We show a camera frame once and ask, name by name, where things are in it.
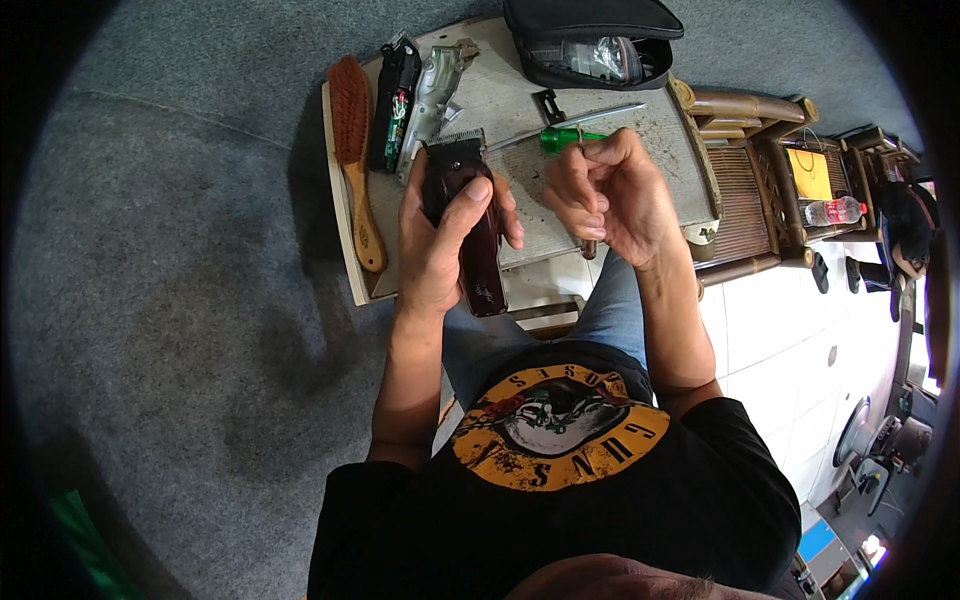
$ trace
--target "jeans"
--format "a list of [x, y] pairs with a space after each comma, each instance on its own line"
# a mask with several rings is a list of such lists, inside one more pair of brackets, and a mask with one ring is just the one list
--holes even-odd
[[[647, 368], [634, 268], [616, 252], [607, 252], [600, 279], [576, 325], [568, 335], [551, 342], [568, 340], [620, 349]], [[457, 400], [467, 410], [495, 370], [523, 351], [551, 342], [535, 340], [506, 314], [478, 319], [461, 301], [444, 318], [444, 368]]]

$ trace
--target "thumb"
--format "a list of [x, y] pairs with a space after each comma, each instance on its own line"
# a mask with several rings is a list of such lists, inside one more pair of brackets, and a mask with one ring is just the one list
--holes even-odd
[[457, 255], [464, 238], [483, 217], [492, 197], [493, 183], [485, 177], [478, 177], [465, 185], [444, 210], [434, 250], [441, 255]]
[[625, 127], [606, 139], [584, 144], [584, 158], [600, 164], [618, 165], [631, 156], [640, 160], [650, 159], [636, 132]]

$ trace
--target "white tile floor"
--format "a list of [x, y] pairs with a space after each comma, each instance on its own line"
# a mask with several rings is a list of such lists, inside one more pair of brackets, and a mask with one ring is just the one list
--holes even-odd
[[[867, 294], [862, 284], [859, 294], [847, 290], [844, 255], [878, 262], [875, 245], [813, 249], [829, 267], [826, 294], [810, 271], [779, 267], [707, 288], [700, 313], [724, 393], [743, 402], [800, 501], [817, 506], [842, 479], [831, 461], [854, 404], [871, 396], [872, 420], [882, 417], [874, 413], [890, 391], [898, 326], [889, 294]], [[505, 273], [511, 310], [589, 298], [606, 251], [600, 245], [593, 261], [566, 254]]]

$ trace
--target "guns n' roses logo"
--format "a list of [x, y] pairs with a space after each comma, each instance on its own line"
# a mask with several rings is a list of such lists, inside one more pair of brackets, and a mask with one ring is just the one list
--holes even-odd
[[627, 397], [619, 373], [554, 365], [493, 386], [453, 433], [453, 452], [498, 486], [552, 492], [629, 467], [669, 425], [666, 413]]

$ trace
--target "bottle label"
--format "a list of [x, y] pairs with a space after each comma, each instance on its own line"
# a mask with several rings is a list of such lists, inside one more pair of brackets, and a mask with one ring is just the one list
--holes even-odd
[[827, 221], [833, 224], [840, 224], [847, 222], [847, 207], [844, 199], [837, 198], [836, 200], [829, 201], [825, 209], [827, 210]]

